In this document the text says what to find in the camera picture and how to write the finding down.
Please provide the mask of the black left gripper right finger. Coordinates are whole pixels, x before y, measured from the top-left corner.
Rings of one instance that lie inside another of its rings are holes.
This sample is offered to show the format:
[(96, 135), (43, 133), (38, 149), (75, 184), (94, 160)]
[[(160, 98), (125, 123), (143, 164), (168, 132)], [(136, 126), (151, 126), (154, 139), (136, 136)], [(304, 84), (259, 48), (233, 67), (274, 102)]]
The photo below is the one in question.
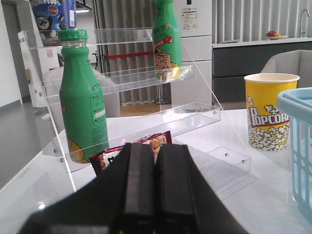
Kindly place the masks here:
[(157, 234), (246, 234), (207, 183), (186, 145), (164, 144), (156, 161)]

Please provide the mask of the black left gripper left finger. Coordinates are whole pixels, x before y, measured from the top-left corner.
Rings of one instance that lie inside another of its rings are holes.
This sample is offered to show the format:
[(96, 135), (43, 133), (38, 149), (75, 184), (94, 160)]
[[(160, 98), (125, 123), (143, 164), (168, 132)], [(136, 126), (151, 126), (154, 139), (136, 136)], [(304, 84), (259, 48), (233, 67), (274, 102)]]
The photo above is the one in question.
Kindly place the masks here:
[(33, 213), (22, 234), (151, 234), (154, 159), (126, 146), (96, 178)]

